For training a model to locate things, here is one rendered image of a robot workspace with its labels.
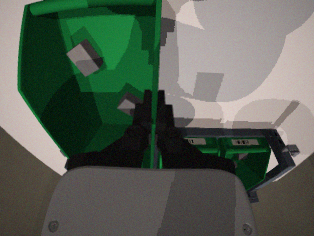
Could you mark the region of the green bin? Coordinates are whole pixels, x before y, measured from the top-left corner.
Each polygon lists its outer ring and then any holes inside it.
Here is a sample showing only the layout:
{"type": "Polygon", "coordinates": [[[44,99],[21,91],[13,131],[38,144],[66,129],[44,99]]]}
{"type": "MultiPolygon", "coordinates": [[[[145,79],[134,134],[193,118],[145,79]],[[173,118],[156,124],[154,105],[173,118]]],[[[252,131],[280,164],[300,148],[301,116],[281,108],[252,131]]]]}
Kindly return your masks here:
{"type": "Polygon", "coordinates": [[[127,91],[143,100],[150,89],[151,145],[141,168],[153,168],[161,11],[162,0],[42,0],[24,6],[17,90],[68,159],[100,152],[122,137],[133,117],[117,109],[119,100],[127,91]],[[66,55],[84,39],[103,61],[86,77],[66,55]]]}
{"type": "MultiPolygon", "coordinates": [[[[216,155],[220,157],[220,148],[217,138],[208,137],[183,137],[194,147],[198,148],[204,155],[216,155]]],[[[157,169],[162,169],[161,152],[158,150],[157,169]]]]}
{"type": "Polygon", "coordinates": [[[238,167],[235,168],[235,173],[246,191],[265,179],[271,155],[271,148],[265,137],[219,137],[218,143],[220,157],[236,161],[238,167]],[[237,153],[248,153],[248,158],[238,160],[237,153]]]}

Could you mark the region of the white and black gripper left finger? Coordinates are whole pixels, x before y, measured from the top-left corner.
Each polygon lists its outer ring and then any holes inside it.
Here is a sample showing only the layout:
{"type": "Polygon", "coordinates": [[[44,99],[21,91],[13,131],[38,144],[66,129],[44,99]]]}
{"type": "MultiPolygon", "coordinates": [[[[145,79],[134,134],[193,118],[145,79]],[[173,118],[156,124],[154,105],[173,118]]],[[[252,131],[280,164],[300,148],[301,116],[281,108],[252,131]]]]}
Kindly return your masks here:
{"type": "Polygon", "coordinates": [[[87,165],[141,168],[144,152],[151,145],[151,111],[152,91],[144,89],[143,103],[135,104],[132,125],[124,135],[100,152],[72,155],[67,170],[87,165]]]}

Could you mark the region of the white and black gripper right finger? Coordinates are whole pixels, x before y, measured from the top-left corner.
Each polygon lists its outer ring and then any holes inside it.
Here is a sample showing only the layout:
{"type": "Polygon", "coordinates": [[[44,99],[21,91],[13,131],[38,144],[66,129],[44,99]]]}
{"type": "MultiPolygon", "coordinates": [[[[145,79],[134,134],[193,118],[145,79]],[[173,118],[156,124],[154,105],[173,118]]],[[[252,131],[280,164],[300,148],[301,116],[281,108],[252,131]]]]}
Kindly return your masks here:
{"type": "Polygon", "coordinates": [[[161,152],[163,169],[209,168],[221,169],[236,175],[235,164],[231,159],[204,155],[183,138],[180,129],[174,125],[173,106],[166,104],[165,107],[165,90],[158,91],[154,145],[157,145],[157,150],[161,152]]]}

